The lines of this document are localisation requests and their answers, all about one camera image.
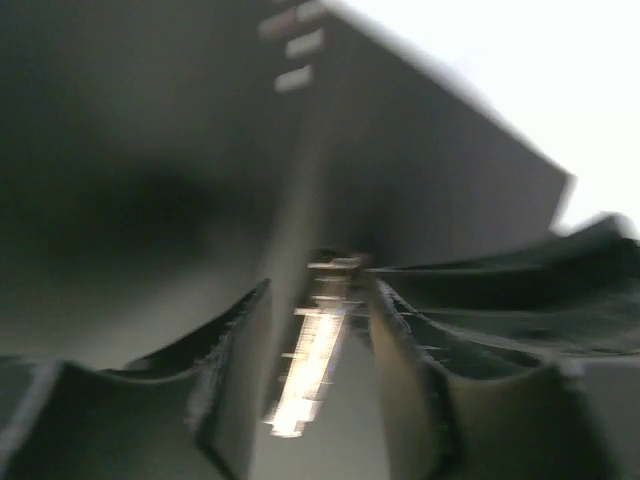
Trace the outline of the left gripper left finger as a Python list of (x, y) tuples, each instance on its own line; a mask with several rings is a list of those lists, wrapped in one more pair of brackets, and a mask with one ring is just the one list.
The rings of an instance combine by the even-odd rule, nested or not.
[(246, 479), (271, 294), (229, 310), (122, 369), (1, 360), (5, 479)]

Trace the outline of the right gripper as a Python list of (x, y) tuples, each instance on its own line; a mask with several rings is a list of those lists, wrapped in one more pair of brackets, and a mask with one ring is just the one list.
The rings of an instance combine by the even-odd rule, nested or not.
[(579, 354), (639, 351), (639, 241), (620, 214), (520, 251), (372, 273), (463, 335)]

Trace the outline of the red black folder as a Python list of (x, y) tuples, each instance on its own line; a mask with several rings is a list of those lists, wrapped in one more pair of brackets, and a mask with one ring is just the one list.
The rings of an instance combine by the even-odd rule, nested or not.
[(1, 5), (1, 351), (121, 365), (309, 253), (377, 266), (549, 233), (568, 173), (324, 1)]

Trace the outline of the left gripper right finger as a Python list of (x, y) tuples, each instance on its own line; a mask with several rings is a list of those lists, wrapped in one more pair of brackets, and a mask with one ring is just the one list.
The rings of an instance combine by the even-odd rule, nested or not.
[(459, 336), (372, 286), (394, 479), (635, 479), (639, 359)]

